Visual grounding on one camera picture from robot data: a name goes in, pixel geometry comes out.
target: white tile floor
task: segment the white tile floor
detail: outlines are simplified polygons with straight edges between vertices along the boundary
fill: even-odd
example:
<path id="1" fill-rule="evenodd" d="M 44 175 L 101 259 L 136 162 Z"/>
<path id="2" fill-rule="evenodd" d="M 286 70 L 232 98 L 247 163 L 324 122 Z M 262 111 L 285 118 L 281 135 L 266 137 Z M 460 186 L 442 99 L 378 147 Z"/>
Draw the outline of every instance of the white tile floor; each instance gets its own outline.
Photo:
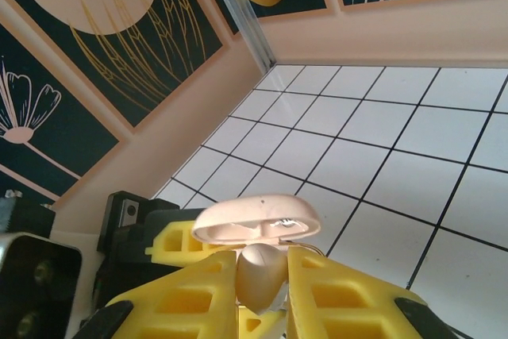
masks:
<path id="1" fill-rule="evenodd" d="M 159 197 L 299 195 L 323 221 L 306 242 L 417 292 L 466 338 L 505 338 L 507 76 L 277 66 Z"/>

